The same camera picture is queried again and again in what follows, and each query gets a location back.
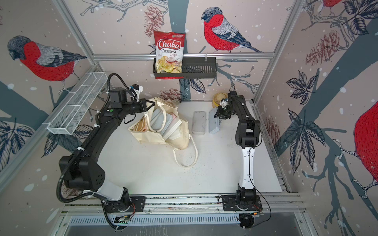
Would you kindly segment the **light blue pencil case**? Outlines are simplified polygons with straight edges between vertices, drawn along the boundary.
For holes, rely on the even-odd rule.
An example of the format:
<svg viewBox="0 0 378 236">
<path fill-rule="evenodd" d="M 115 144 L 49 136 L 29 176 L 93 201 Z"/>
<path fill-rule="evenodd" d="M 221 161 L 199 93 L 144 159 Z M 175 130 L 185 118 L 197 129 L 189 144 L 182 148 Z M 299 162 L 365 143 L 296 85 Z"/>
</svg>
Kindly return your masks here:
<svg viewBox="0 0 378 236">
<path fill-rule="evenodd" d="M 218 117 L 215 117 L 218 108 L 215 107 L 209 112 L 209 133 L 215 134 L 220 130 L 220 120 Z"/>
</svg>

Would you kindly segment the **white pencil case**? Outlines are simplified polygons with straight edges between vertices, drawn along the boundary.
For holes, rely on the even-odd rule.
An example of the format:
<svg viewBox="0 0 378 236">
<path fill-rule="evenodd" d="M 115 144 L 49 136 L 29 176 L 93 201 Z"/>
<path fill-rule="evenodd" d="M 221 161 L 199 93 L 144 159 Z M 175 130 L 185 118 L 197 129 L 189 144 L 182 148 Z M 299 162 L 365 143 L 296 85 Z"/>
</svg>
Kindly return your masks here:
<svg viewBox="0 0 378 236">
<path fill-rule="evenodd" d="M 195 111 L 192 122 L 192 133 L 204 135 L 206 132 L 206 113 L 204 111 Z"/>
<path fill-rule="evenodd" d="M 160 109 L 156 109 L 153 112 L 152 120 L 150 121 L 150 126 L 153 130 L 157 131 L 160 130 L 163 124 L 163 111 Z M 182 132 L 180 131 L 180 125 L 182 124 L 182 120 L 178 118 L 173 113 L 166 113 L 166 122 L 163 129 L 159 132 L 159 134 L 163 137 L 164 140 L 176 140 L 181 138 Z"/>
</svg>

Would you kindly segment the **cream canvas tote bag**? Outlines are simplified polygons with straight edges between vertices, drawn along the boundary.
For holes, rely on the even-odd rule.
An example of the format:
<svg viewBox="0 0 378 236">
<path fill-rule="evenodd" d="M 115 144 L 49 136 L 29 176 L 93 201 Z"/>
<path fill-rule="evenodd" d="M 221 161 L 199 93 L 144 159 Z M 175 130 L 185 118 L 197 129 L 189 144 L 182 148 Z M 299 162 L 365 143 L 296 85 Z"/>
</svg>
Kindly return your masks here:
<svg viewBox="0 0 378 236">
<path fill-rule="evenodd" d="M 179 99 L 154 97 L 146 102 L 151 103 L 152 107 L 143 112 L 143 117 L 129 128 L 129 132 L 140 143 L 171 146 L 177 165 L 184 169 L 192 168 L 198 161 L 198 149 L 189 132 L 188 121 L 179 116 Z M 195 149 L 194 161 L 190 165 L 183 165 L 178 161 L 176 151 L 186 149 L 189 142 L 193 143 Z"/>
</svg>

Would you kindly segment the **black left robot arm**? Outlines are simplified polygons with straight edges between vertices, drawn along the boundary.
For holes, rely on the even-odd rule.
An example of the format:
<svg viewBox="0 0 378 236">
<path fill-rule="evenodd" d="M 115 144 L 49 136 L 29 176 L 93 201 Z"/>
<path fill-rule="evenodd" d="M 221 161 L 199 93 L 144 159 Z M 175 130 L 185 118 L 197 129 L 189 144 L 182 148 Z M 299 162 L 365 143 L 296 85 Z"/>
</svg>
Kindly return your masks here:
<svg viewBox="0 0 378 236">
<path fill-rule="evenodd" d="M 104 210 L 136 211 L 129 191 L 107 179 L 98 158 L 112 133 L 126 122 L 127 116 L 136 117 L 155 106 L 155 102 L 139 97 L 141 89 L 134 84 L 108 91 L 107 99 L 96 115 L 93 130 L 77 150 L 59 161 L 61 176 L 56 196 L 60 202 L 71 203 L 90 196 L 100 199 Z"/>
</svg>

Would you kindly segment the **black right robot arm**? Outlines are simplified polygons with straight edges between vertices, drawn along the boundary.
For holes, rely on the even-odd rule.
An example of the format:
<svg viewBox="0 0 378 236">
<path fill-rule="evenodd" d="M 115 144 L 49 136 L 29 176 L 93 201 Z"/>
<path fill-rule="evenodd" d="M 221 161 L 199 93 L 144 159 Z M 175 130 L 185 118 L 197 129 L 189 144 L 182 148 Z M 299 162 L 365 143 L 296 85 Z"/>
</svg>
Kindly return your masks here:
<svg viewBox="0 0 378 236">
<path fill-rule="evenodd" d="M 253 159 L 260 142 L 260 121 L 251 115 L 244 96 L 238 95 L 235 90 L 229 91 L 227 98 L 220 101 L 215 113 L 209 117 L 228 120 L 233 115 L 238 118 L 235 142 L 242 150 L 243 169 L 235 197 L 226 200 L 224 210 L 261 211 L 261 201 L 253 178 Z"/>
</svg>

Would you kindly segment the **white pencil case in bag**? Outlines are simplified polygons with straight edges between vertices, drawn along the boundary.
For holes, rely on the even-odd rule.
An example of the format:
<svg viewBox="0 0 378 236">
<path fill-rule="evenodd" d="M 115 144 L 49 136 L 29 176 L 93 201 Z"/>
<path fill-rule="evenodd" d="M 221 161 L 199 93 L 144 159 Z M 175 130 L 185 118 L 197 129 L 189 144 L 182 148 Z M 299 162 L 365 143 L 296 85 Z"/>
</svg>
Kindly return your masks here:
<svg viewBox="0 0 378 236">
<path fill-rule="evenodd" d="M 156 109 L 153 112 L 152 120 L 150 121 L 150 126 L 153 130 L 157 131 L 160 130 L 163 124 L 163 111 L 160 109 Z M 163 137 L 164 140 L 176 140 L 181 138 L 182 132 L 180 131 L 180 125 L 182 124 L 182 120 L 178 118 L 173 113 L 166 113 L 166 122 L 163 129 L 159 132 L 159 134 Z"/>
</svg>

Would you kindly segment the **red Chuba cassava chips bag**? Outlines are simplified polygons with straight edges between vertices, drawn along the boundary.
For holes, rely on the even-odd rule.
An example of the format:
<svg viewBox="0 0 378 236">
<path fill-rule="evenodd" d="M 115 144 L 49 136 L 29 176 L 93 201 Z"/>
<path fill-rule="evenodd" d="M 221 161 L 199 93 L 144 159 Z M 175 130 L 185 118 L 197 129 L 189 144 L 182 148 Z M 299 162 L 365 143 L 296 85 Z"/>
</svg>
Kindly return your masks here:
<svg viewBox="0 0 378 236">
<path fill-rule="evenodd" d="M 156 59 L 154 74 L 159 79 L 183 79 L 181 74 L 186 35 L 184 33 L 154 31 Z"/>
</svg>

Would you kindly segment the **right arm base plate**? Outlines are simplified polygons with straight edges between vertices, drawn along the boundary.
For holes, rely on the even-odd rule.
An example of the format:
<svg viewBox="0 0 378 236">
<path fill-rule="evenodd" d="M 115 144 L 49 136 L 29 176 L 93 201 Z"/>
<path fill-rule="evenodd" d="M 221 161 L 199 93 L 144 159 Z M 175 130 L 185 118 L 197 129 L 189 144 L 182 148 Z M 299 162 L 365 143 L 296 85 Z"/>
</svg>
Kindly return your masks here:
<svg viewBox="0 0 378 236">
<path fill-rule="evenodd" d="M 237 200 L 236 195 L 220 195 L 218 202 L 223 211 L 262 211 L 262 204 L 258 196 L 255 201 Z"/>
</svg>

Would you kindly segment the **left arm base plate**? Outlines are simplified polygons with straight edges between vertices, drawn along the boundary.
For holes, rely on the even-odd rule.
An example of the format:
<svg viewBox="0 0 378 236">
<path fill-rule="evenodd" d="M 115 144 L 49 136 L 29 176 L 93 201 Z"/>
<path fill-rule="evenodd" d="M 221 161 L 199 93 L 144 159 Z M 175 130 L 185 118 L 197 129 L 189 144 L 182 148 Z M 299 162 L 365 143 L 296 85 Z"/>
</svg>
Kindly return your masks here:
<svg viewBox="0 0 378 236">
<path fill-rule="evenodd" d="M 124 196 L 119 201 L 106 201 L 104 207 L 107 213 L 139 213 L 143 212 L 145 202 L 145 196 Z"/>
</svg>

